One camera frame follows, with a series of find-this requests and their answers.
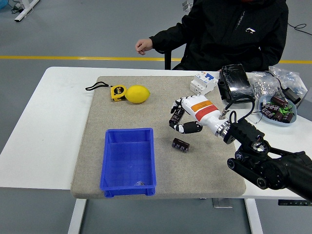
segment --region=white robotic hand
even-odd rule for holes
[[[179,124],[184,111],[196,121]],[[182,97],[176,100],[171,109],[171,114],[173,113],[169,121],[170,126],[184,134],[200,132],[202,126],[208,126],[216,136],[220,136],[226,134],[224,129],[228,129],[230,125],[216,106],[203,95]]]

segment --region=gray floor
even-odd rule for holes
[[[134,50],[136,41],[180,21],[185,14],[181,7],[183,1],[41,0],[34,11],[19,23],[14,21],[17,15],[12,15],[7,6],[0,9],[0,56],[138,57]],[[312,32],[310,1],[288,0],[287,3],[289,22],[292,25],[307,23],[304,30]],[[311,43],[311,36],[289,28],[282,59],[312,60]],[[183,48],[173,52],[174,58],[182,55]],[[146,56],[161,57],[155,51]],[[155,61],[0,59],[0,152],[44,71],[51,66],[163,69],[164,64]],[[312,64],[278,66],[299,72],[305,85],[312,86]],[[179,229],[186,226],[190,228],[188,233],[229,233],[227,228],[231,226],[236,228],[235,233],[249,233],[245,206],[241,200],[234,203],[233,210],[216,211],[211,209],[210,199],[146,201],[144,204],[137,201],[106,203],[92,200],[86,207],[82,232],[97,232],[105,225],[107,233],[129,233],[125,226],[132,225],[133,232],[137,233],[143,232],[143,228],[147,233],[151,229],[162,233],[188,232],[187,228]],[[1,188],[0,233],[42,233],[42,230],[45,233],[66,233],[74,204],[75,199],[69,191]],[[298,227],[298,233],[312,229],[312,222],[306,219],[284,221],[292,216],[300,217],[302,210],[299,208],[281,210],[273,206],[272,201],[261,201],[260,206],[265,234],[293,233],[293,226]],[[311,208],[306,207],[305,212],[311,214]],[[264,218],[275,213],[274,224]],[[283,232],[270,232],[272,229],[268,228],[272,225],[276,230],[283,228]]]
[[[89,200],[80,233],[251,233],[244,200],[232,202],[216,209],[211,199]]]

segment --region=yellow lemon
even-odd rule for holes
[[[125,94],[128,101],[133,103],[144,102],[150,96],[150,91],[142,85],[132,85]]]

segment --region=gray mat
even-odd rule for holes
[[[141,104],[127,100],[113,102],[110,89],[94,91],[85,125],[71,193],[76,198],[105,198],[99,188],[105,131],[118,128],[153,128],[156,164],[156,194],[129,195],[115,198],[200,198],[238,197],[245,192],[244,179],[227,166],[234,156],[234,144],[227,145],[204,127],[200,133],[183,135],[169,127],[170,110],[180,97],[193,95],[189,90],[193,77],[99,77],[110,85],[127,88],[141,84],[151,95]],[[206,95],[219,109],[223,108],[217,87]],[[193,121],[186,113],[181,123]],[[188,153],[171,144],[179,138],[191,144]]]

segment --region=white circuit breaker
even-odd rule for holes
[[[201,72],[194,76],[191,81],[190,90],[196,94],[205,95],[212,91],[217,85],[218,80],[207,72]]]

